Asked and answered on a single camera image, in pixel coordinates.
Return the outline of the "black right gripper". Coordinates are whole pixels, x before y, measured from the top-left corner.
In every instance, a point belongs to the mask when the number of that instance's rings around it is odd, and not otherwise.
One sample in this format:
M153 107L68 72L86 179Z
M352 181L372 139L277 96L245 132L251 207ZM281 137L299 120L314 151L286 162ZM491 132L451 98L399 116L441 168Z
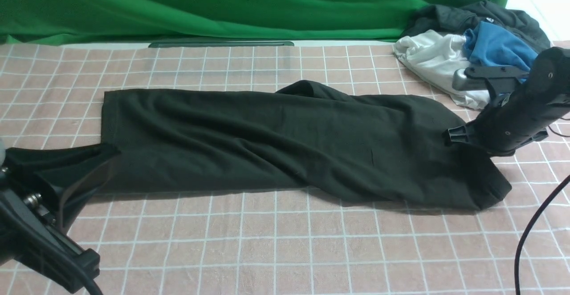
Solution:
M569 96L552 98L506 94L496 97L471 122L443 133L447 146L460 145L490 157L507 157L517 149L548 138L550 125L569 112Z

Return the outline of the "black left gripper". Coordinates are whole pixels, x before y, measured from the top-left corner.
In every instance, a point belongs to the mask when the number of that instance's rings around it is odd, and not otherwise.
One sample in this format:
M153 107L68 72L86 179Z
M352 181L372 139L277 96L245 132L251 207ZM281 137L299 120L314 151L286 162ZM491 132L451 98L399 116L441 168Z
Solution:
M112 144L1 149L1 263L16 260L69 293L100 293L100 255L69 238L73 222L112 177Z

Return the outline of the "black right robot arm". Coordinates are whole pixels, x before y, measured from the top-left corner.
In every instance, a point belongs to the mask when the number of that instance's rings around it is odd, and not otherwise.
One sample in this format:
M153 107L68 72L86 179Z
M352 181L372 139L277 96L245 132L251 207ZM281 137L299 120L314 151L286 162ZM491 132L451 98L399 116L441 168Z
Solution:
M457 90L485 89L487 106L471 122L448 129L446 145L464 145L493 157L548 137L547 128L569 112L569 50L541 52L529 72L515 66L470 67L458 71Z

